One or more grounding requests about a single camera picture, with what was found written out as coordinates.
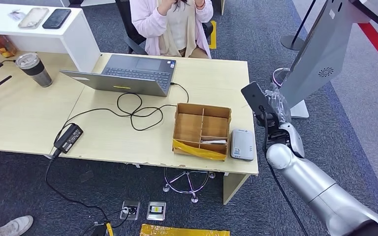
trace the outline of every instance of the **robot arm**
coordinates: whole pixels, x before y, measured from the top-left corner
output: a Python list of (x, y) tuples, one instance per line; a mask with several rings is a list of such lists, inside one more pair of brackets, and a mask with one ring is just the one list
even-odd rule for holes
[(279, 123), (256, 83), (241, 90), (259, 125), (267, 131), (267, 161), (291, 184), (332, 236), (378, 236), (378, 214), (361, 204), (329, 175), (305, 159), (302, 139), (290, 123)]

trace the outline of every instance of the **hand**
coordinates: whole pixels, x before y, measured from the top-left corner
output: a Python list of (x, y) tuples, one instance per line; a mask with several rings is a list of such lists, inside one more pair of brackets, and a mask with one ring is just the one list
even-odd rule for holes
[(157, 11), (160, 15), (165, 16), (174, 3), (176, 3), (176, 0), (163, 0), (160, 6), (158, 6)]
[(204, 8), (204, 4), (205, 4), (205, 0), (195, 0), (195, 4), (197, 6), (203, 6), (202, 8)]

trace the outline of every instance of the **shoe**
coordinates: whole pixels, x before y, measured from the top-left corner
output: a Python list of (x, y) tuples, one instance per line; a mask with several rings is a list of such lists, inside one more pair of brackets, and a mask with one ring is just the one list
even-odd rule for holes
[(32, 222), (33, 219), (30, 215), (11, 220), (8, 224), (0, 227), (0, 236), (20, 236), (31, 227)]

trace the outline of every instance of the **white shelf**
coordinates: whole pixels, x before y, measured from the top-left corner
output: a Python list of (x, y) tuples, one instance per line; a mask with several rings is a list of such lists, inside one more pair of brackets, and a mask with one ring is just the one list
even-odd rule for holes
[(5, 35), (19, 35), (19, 36), (43, 36), (43, 37), (58, 37), (59, 35), (63, 35), (68, 26), (73, 22), (73, 20), (80, 14), (82, 9), (80, 8), (69, 8), (72, 12), (66, 21), (63, 23), (60, 29), (44, 29), (41, 25), (47, 20), (47, 18), (51, 15), (51, 13), (57, 8), (64, 8), (64, 7), (50, 7), (50, 6), (43, 6), (48, 8), (50, 11), (41, 22), (41, 25), (36, 29), (20, 29), (18, 28), (18, 24), (20, 21), (12, 20), (8, 14), (13, 10), (19, 10), (20, 12), (24, 12), (28, 14), (28, 12), (37, 6), (28, 6), (28, 5), (14, 5), (14, 4), (0, 4), (0, 34)]
[[(36, 29), (20, 29), (20, 21), (8, 16), (14, 10), (28, 14), (34, 7), (46, 7), (49, 13)], [(21, 51), (67, 53), (78, 71), (91, 72), (99, 59), (100, 50), (81, 8), (69, 8), (71, 13), (60, 29), (44, 29), (42, 24), (58, 8), (0, 4), (0, 34), (8, 35)]]

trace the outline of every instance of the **laptop keyboard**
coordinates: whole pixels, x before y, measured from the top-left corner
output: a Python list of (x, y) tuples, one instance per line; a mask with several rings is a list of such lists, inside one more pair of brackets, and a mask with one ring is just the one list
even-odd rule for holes
[(150, 72), (150, 71), (141, 71), (141, 70), (128, 70), (128, 69), (119, 69), (106, 67), (102, 74), (104, 75), (113, 75), (119, 77), (129, 77), (136, 79), (150, 79), (157, 81), (158, 85), (162, 89), (166, 89), (169, 82), (170, 73), (164, 72)]

